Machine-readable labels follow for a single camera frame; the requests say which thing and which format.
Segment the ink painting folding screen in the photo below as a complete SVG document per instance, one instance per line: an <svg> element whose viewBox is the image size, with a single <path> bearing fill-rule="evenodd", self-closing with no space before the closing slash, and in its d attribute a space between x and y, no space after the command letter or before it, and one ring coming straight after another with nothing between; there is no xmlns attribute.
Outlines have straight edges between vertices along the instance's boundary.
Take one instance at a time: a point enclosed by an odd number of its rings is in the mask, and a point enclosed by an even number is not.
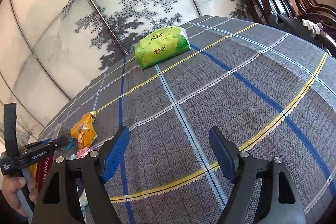
<svg viewBox="0 0 336 224"><path fill-rule="evenodd" d="M1 0L1 103L17 105L20 145L146 34L201 15L248 17L244 0Z"/></svg>

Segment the cream blue cracker packet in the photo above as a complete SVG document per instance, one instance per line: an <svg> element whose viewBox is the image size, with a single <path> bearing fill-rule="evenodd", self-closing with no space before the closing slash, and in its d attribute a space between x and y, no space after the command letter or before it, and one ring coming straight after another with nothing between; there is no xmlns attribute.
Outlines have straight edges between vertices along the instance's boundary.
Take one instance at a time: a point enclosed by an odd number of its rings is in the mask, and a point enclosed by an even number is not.
<svg viewBox="0 0 336 224"><path fill-rule="evenodd" d="M88 205L87 195L84 189L81 192L79 192L79 203L81 211L84 211Z"/></svg>

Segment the red toffee tin box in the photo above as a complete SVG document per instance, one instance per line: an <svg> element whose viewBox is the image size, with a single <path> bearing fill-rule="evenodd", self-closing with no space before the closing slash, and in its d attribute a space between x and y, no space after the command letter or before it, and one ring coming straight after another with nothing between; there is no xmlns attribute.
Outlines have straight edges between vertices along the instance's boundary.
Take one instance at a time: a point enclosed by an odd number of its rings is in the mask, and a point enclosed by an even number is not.
<svg viewBox="0 0 336 224"><path fill-rule="evenodd" d="M41 161L37 163L37 170L35 174L35 181L37 183L37 189L38 191L41 190L48 174L49 171L53 165L54 162L54 154L52 153L51 155L45 157Z"/></svg>

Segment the orange snack packet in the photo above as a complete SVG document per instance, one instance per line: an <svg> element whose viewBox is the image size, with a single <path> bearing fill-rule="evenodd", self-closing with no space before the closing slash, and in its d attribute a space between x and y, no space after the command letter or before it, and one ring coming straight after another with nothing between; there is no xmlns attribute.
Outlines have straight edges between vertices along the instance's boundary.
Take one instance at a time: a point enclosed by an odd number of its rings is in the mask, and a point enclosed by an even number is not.
<svg viewBox="0 0 336 224"><path fill-rule="evenodd" d="M82 118L71 128L71 136L77 140L78 150L90 147L96 140L97 133L93 126L95 119L92 119L90 112L85 113Z"/></svg>

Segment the pink white candy packet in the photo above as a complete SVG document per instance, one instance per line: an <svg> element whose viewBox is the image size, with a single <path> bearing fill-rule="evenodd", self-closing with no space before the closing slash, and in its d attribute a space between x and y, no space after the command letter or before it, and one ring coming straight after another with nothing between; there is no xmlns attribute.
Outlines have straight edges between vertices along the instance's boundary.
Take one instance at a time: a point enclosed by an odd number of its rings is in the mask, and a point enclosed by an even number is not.
<svg viewBox="0 0 336 224"><path fill-rule="evenodd" d="M88 147L85 147L81 150L78 150L76 153L76 158L77 159L82 159L84 158L86 155L88 155L90 153L91 149Z"/></svg>

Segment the grey plaid tablecloth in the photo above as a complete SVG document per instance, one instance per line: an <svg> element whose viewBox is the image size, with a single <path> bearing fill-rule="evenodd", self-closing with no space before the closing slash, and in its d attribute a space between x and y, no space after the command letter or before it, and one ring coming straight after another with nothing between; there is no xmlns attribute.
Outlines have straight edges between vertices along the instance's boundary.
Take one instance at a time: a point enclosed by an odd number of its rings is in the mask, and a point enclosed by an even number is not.
<svg viewBox="0 0 336 224"><path fill-rule="evenodd" d="M283 159L307 223L316 223L335 197L335 59L242 20L202 16L184 28L188 52L146 70L122 59L39 139L89 111L96 149L126 125L124 159L106 184L122 223L215 223L233 188L210 147L217 126L238 149Z"/></svg>

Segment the yellow clear nut bar packet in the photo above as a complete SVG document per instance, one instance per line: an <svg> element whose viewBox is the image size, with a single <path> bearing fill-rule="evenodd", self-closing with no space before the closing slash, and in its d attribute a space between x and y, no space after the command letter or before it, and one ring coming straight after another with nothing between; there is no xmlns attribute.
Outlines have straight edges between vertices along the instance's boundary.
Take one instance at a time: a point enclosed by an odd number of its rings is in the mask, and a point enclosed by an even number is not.
<svg viewBox="0 0 336 224"><path fill-rule="evenodd" d="M90 112L90 116L92 117L92 119L96 119L96 114L97 114L97 111Z"/></svg>

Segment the green tissue pack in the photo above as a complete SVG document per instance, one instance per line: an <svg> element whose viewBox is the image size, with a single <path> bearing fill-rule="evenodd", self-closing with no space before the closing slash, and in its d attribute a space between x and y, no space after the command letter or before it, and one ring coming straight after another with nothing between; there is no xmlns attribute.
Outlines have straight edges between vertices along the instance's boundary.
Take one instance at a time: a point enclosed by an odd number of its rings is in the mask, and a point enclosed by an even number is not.
<svg viewBox="0 0 336 224"><path fill-rule="evenodd" d="M168 26L148 34L135 45L134 56L142 70L191 49L186 30Z"/></svg>

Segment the dark wooden chair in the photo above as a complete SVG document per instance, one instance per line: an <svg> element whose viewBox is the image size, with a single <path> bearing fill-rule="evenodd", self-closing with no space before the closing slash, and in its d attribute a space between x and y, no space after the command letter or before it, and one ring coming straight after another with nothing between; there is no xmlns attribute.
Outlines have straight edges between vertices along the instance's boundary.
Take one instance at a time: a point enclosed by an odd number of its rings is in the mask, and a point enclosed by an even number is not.
<svg viewBox="0 0 336 224"><path fill-rule="evenodd" d="M335 8L309 0L245 0L252 19L285 31L335 56Z"/></svg>
<svg viewBox="0 0 336 224"><path fill-rule="evenodd" d="M301 14L307 12L322 12L335 18L335 8L330 5L319 4L316 0L297 0L297 7Z"/></svg>

